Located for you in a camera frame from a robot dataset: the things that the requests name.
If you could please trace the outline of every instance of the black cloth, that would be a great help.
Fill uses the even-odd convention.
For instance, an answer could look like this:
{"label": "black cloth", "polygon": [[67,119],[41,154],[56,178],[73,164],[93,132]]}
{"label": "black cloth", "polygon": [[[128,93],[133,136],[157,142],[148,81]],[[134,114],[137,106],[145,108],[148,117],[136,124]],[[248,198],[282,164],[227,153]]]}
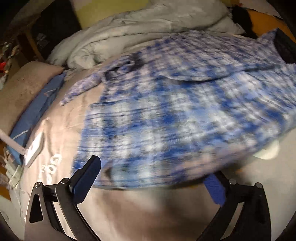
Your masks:
{"label": "black cloth", "polygon": [[287,64],[296,63],[296,43],[280,29],[276,32],[274,46]]}
{"label": "black cloth", "polygon": [[252,30],[253,24],[249,12],[245,8],[239,7],[237,5],[235,5],[230,10],[232,13],[233,22],[238,23],[245,31],[241,35],[244,37],[257,39],[258,36]]}
{"label": "black cloth", "polygon": [[33,25],[31,33],[44,59],[63,39],[81,30],[69,0],[55,0]]}

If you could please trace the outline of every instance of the bed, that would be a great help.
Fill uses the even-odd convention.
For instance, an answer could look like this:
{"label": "bed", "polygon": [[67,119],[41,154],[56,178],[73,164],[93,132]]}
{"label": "bed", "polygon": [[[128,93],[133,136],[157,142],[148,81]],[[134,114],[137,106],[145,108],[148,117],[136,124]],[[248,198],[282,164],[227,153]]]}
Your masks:
{"label": "bed", "polygon": [[[99,99],[104,84],[84,92],[65,106],[60,106],[59,102],[73,84],[126,54],[114,55],[99,67],[91,65],[89,70],[78,72],[66,81],[30,137],[24,137],[29,138],[28,147],[39,132],[43,131],[45,135],[42,152],[30,167],[24,168],[18,185],[23,190],[20,193],[23,213],[26,213],[29,194],[37,181],[50,185],[71,176],[85,112],[90,104]],[[228,178],[235,178],[240,184],[263,184],[271,215],[272,240],[281,234],[296,210],[295,135],[296,131],[292,130],[280,138],[280,153],[272,160],[252,156],[223,169]],[[162,240],[163,237],[169,240],[193,240],[201,234],[219,208],[202,184],[176,189],[160,186],[125,191],[92,188],[78,207],[102,240]],[[55,208],[64,230],[71,235],[58,205]]]}

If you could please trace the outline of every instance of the white duvet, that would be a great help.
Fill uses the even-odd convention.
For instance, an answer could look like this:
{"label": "white duvet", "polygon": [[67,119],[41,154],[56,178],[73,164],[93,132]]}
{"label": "white duvet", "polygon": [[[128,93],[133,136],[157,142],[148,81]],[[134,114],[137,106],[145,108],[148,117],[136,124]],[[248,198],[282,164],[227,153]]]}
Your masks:
{"label": "white duvet", "polygon": [[189,29],[241,34],[220,0],[158,0],[145,9],[98,21],[61,41],[47,61],[91,69],[98,63],[174,32]]}

